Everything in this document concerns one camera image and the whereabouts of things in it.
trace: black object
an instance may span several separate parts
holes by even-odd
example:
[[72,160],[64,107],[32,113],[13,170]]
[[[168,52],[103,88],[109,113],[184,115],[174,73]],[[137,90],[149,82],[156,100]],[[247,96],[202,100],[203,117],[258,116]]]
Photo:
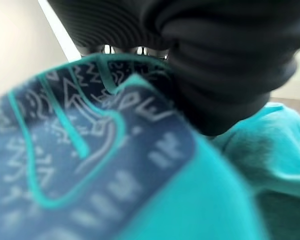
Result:
[[208,136],[255,114],[296,71],[300,0],[49,3],[82,55],[105,44],[123,51],[169,49],[175,102]]

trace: wooden floor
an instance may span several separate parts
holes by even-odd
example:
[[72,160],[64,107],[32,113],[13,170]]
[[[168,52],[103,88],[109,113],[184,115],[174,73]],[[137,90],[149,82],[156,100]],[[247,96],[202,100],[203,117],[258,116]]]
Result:
[[285,98],[271,98],[271,102],[279,102],[283,103],[289,108],[295,109],[300,113],[300,100],[294,100],[294,99],[285,99]]

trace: blurry cloth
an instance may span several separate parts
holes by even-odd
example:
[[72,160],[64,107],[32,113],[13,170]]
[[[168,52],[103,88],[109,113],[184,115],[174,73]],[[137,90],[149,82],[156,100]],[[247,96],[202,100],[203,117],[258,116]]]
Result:
[[213,140],[248,180],[274,240],[300,240],[300,115],[268,103]]
[[207,140],[172,82],[96,54],[1,97],[0,240],[300,240],[300,116],[269,104]]

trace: teal stitching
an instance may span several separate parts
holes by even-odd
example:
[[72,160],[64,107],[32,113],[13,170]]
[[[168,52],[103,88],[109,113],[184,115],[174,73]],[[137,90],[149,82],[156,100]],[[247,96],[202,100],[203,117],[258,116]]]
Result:
[[112,74],[109,70],[108,62],[104,57],[100,57],[101,55],[97,55],[95,58],[95,63],[98,67],[98,71],[101,75],[102,83],[104,88],[111,94],[114,94],[117,86],[113,81]]
[[135,70],[135,62],[134,61],[130,61],[130,68],[131,68],[131,73],[133,74],[136,70]]
[[[92,57],[95,56],[91,56],[90,58],[86,59],[86,61],[90,61],[90,59],[92,59]],[[103,63],[101,64],[101,69],[105,69],[105,62],[103,61]],[[67,119],[67,117],[64,115],[61,106],[59,105],[58,101],[56,100],[52,89],[50,88],[47,80],[44,79],[40,79],[41,80],[41,84],[42,86],[45,88],[45,91],[47,92],[47,95],[50,97],[50,100],[53,103],[54,106],[54,110],[56,111],[57,116],[62,119],[63,124],[65,127],[65,129],[67,131],[73,131],[73,135],[71,135],[72,137],[75,136],[75,134],[78,134],[74,127],[71,125],[71,123],[69,122],[69,120]],[[86,104],[88,106],[90,106],[94,111],[98,112],[98,113],[102,113],[103,111],[99,108],[97,108],[96,106],[94,106],[88,99],[87,97],[84,95],[84,93],[82,92],[82,89],[80,88],[78,81],[76,78],[73,79],[76,83],[76,85],[78,86],[78,92],[81,95],[81,97],[84,99],[84,101],[86,102]],[[152,91],[155,91],[156,93],[158,93],[156,91],[156,89],[154,87],[152,87],[152,85],[150,85],[148,82],[141,80],[139,78],[139,76],[137,74],[132,75],[131,77],[129,77],[129,79],[124,82],[123,84],[121,84],[119,87],[115,87],[115,86],[109,86],[109,92],[112,92],[114,94],[118,93],[119,91],[123,90],[124,88],[126,88],[127,86],[142,86],[145,87],[147,89],[151,89]],[[114,121],[117,124],[117,136],[116,139],[114,140],[113,146],[111,148],[111,150],[108,152],[108,154],[103,158],[103,160],[95,167],[93,168],[92,171],[90,171],[88,173],[87,176],[85,176],[85,178],[83,178],[79,183],[77,183],[69,192],[67,192],[65,195],[63,195],[60,198],[57,199],[51,199],[48,198],[47,196],[45,196],[45,194],[42,192],[40,185],[37,182],[37,176],[36,176],[36,158],[35,158],[35,153],[34,153],[34,146],[33,146],[33,142],[31,139],[31,135],[30,132],[27,128],[27,125],[22,117],[22,114],[19,110],[19,107],[17,105],[17,101],[16,98],[14,96],[13,91],[10,92],[8,94],[8,99],[9,102],[11,104],[11,107],[13,109],[13,112],[16,116],[16,119],[18,121],[18,124],[21,128],[21,132],[24,136],[25,139],[25,144],[26,144],[26,149],[27,149],[27,158],[28,158],[28,164],[27,164],[27,182],[28,182],[28,186],[29,189],[31,190],[32,194],[33,194],[33,198],[36,200],[37,203],[39,203],[41,206],[45,207],[45,208],[49,208],[49,209],[56,209],[56,208],[60,208],[60,207],[64,207],[68,204],[70,204],[72,201],[74,201],[75,199],[77,199],[81,193],[81,191],[83,191],[83,189],[94,179],[94,177],[97,175],[97,173],[101,170],[101,168],[109,161],[109,159],[115,154],[115,149],[116,147],[118,147],[118,145],[121,143],[121,139],[123,138],[124,134],[125,134],[125,124],[124,124],[124,120],[122,118],[122,116],[112,110],[108,110],[108,111],[104,111],[103,114],[105,116],[109,116],[112,117],[114,119]],[[74,145],[76,145],[77,147],[79,147],[78,149],[81,149],[81,153],[82,156],[84,156],[84,154],[88,154],[86,151],[87,149],[85,148],[81,148],[84,145],[81,145],[82,142],[80,143],[79,141],[74,141],[73,142]]]
[[47,97],[52,103],[51,105],[61,125],[64,127],[64,129],[66,129],[72,144],[74,145],[75,149],[79,153],[80,158],[85,158],[86,156],[89,155],[90,152],[89,146],[87,145],[86,141],[81,137],[81,135],[78,133],[78,131],[75,129],[75,127],[71,124],[71,122],[67,118],[66,114],[62,110],[60,104],[58,103],[51,87],[49,86],[48,81],[44,77],[40,77],[39,81],[41,82],[41,85],[45,90]]
[[158,60],[154,57],[151,57],[151,56],[135,55],[135,54],[129,54],[129,53],[116,53],[116,54],[95,53],[95,54],[91,54],[91,55],[86,56],[77,61],[69,62],[67,64],[62,64],[57,67],[52,67],[48,70],[42,71],[41,73],[37,74],[37,76],[42,76],[51,71],[57,71],[57,70],[63,69],[65,66],[75,66],[79,63],[87,63],[87,62],[95,61],[98,58],[102,58],[107,61],[119,60],[119,61],[143,62],[146,64],[160,66],[160,67],[164,68],[167,72],[172,72],[171,67],[167,63],[165,63],[164,61]]

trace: printed doodle pattern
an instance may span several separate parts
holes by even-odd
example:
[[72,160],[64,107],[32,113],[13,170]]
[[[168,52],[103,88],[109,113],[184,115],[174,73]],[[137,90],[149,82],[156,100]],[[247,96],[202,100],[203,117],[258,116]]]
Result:
[[168,82],[165,66],[112,58],[0,98],[0,240],[111,239],[191,159],[191,131],[140,77]]

